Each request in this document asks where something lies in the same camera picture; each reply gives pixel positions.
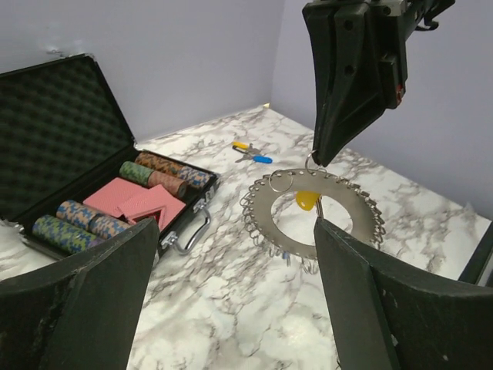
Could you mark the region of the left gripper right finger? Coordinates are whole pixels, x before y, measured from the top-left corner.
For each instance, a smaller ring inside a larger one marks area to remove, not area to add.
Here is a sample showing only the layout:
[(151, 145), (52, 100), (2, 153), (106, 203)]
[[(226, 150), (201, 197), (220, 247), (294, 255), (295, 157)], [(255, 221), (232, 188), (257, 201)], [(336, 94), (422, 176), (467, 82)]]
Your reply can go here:
[(314, 227), (342, 369), (490, 369), (492, 289), (421, 270), (323, 218)]

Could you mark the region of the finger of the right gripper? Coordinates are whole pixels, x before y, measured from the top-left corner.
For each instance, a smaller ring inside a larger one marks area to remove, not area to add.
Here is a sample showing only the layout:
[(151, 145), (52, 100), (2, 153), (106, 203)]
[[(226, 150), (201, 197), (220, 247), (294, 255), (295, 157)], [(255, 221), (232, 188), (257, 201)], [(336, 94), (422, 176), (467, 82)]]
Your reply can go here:
[(375, 58), (366, 55), (356, 66), (345, 63), (325, 74), (317, 80), (317, 163), (322, 167), (384, 112), (368, 104), (377, 86)]
[(303, 9), (314, 61), (314, 162), (327, 166), (380, 116), (375, 34), (368, 1), (311, 2)]

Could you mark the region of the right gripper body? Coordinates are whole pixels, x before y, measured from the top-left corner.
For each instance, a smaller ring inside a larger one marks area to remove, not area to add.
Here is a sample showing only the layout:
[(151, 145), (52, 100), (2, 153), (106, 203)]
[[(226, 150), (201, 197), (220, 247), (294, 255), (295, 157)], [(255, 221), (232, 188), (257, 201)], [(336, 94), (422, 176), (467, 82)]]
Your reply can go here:
[(368, 104), (375, 110), (396, 109), (406, 93), (406, 42), (413, 32), (438, 28), (436, 18), (453, 1), (364, 1), (376, 52), (377, 86)]

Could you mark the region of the metal disc with keyrings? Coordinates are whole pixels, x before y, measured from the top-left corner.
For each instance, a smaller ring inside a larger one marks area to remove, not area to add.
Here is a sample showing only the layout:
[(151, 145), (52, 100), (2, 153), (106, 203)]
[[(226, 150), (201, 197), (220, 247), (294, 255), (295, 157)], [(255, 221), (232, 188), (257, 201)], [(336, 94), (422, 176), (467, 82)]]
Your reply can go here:
[(290, 265), (292, 256), (301, 259), (300, 267), (307, 274), (319, 271), (316, 248), (288, 237), (274, 222), (272, 206), (278, 198), (294, 193), (297, 206), (304, 211), (315, 210), (324, 216), (321, 199), (335, 200), (348, 213), (350, 235), (376, 249), (381, 249), (386, 230), (377, 202), (357, 183), (336, 176), (318, 167), (308, 166), (275, 170), (255, 180), (240, 200), (245, 229), (257, 246), (265, 247), (271, 257), (282, 257)]

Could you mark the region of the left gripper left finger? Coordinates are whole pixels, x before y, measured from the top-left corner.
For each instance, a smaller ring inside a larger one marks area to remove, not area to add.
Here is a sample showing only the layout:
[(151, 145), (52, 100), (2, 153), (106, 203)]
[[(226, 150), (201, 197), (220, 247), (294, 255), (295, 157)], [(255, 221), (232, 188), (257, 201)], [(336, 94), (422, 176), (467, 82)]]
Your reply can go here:
[(124, 369), (159, 229), (146, 219), (59, 262), (1, 282), (3, 369)]

